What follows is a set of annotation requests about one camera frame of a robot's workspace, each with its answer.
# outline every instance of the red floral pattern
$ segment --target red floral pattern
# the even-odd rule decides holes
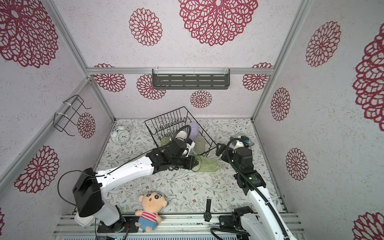
[[[384,23],[375,39],[364,48],[362,61],[355,70],[355,102],[364,109],[364,117],[377,122],[384,131]]]
[[[253,68],[273,68],[270,63],[259,63],[254,65]],[[269,75],[267,74],[246,74],[243,76],[243,85],[246,89],[257,91],[263,89],[267,82]]]
[[[271,101],[271,113],[276,121],[283,120],[291,107],[290,95],[285,88],[279,88],[273,94]]]
[[[1,208],[0,208],[0,236],[1,236],[1,230],[3,230],[4,225],[5,225],[4,214],[1,212]]]
[[[292,148],[285,160],[289,174],[296,180],[303,180],[308,174],[308,161],[304,153],[297,148]]]
[[[184,28],[200,43],[223,45],[252,21],[257,0],[179,0]]]
[[[384,239],[384,216],[381,213],[371,214],[366,212],[364,215],[359,215],[358,219],[353,223],[354,240]]]
[[[148,9],[136,9],[129,20],[133,37],[141,44],[153,46],[160,41],[163,29],[158,17]]]
[[[152,75],[150,74],[140,76],[136,85],[141,95],[152,100],[162,98],[167,92],[166,90],[156,90],[153,88]]]
[[[114,68],[109,64],[97,64],[96,68]],[[120,92],[125,88],[125,78],[123,74],[94,74],[93,77],[98,85],[110,92]]]
[[[77,121],[77,130],[83,138],[90,138],[95,133],[96,124],[95,119],[89,113],[80,115]]]
[[[39,0],[0,0],[0,52],[23,67],[49,65],[58,35]]]
[[[204,90],[198,90],[192,93],[191,104],[196,108],[205,108],[212,102],[212,95]]]
[[[50,185],[56,177],[58,168],[57,153],[49,146],[42,146],[16,179],[14,186],[21,192],[37,193]]]
[[[308,43],[306,60],[312,67],[327,62],[333,56],[340,42],[340,25],[330,21],[319,27]]]

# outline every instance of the green plastic cup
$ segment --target green plastic cup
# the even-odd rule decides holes
[[[169,143],[169,142],[170,142],[169,137],[163,137],[163,138],[161,139],[161,141],[160,141],[160,145],[161,145],[161,146],[164,146],[164,145],[166,145],[166,144]]]
[[[194,172],[216,172],[218,170],[218,163],[213,159],[199,155],[195,155],[195,159],[199,164],[192,168],[192,171]]]

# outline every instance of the clock face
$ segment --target clock face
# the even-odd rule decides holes
[[[209,213],[209,212],[204,213],[204,220],[205,221],[209,222],[209,220],[211,220],[211,218],[212,218],[211,213]]]
[[[120,144],[126,143],[129,139],[129,132],[128,130],[123,130],[118,136],[118,142]]]

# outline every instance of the watch face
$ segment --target watch face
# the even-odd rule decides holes
[[[209,212],[204,213],[204,220],[205,221],[209,222],[209,220],[211,220],[211,218],[212,218],[211,213],[209,213]]]

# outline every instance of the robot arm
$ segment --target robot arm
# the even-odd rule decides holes
[[[216,155],[222,155],[221,159],[230,163],[237,171],[237,174],[234,175],[237,184],[256,208],[260,221],[263,223],[260,224],[253,211],[248,207],[238,211],[241,212],[240,214],[235,209],[233,214],[235,227],[239,230],[246,230],[253,239],[296,240],[273,204],[263,178],[253,169],[252,150],[247,148],[249,139],[242,137],[234,140],[236,144],[233,149],[229,148],[229,144],[217,144]]]
[[[283,240],[289,238],[290,240],[296,240],[273,205],[263,178],[253,169],[252,151],[246,147],[246,139],[242,140],[245,145],[242,141],[238,141],[234,149],[228,148],[228,145],[217,144],[216,155],[222,154],[221,159],[231,163],[237,170],[237,174],[234,175],[237,184],[243,189],[244,194],[256,208],[263,225],[260,224],[253,211],[249,208],[249,211],[242,211],[238,215],[235,210],[234,216],[237,218],[235,222],[238,223],[235,226],[240,230],[246,230],[253,239]],[[198,164],[193,156],[188,156],[193,147],[194,142],[190,139],[187,142],[173,139],[170,144],[154,149],[145,156],[123,166],[100,170],[97,173],[91,168],[84,170],[84,174],[80,175],[73,188],[78,208],[75,220],[84,225],[84,222],[88,220],[92,222],[94,221],[93,217],[97,217],[105,225],[109,226],[111,232],[121,230],[125,219],[117,206],[106,200],[107,193],[135,178],[155,174],[170,167],[192,169]],[[243,176],[248,178],[249,181],[245,181]]]
[[[106,200],[107,193],[115,187],[138,177],[155,174],[170,167],[192,169],[198,165],[194,156],[188,156],[195,143],[188,139],[173,139],[168,145],[153,149],[145,156],[120,167],[94,172],[91,168],[83,171],[73,195],[78,212],[75,220],[87,225],[94,217],[110,226],[111,232],[123,228],[125,219],[117,206]]]

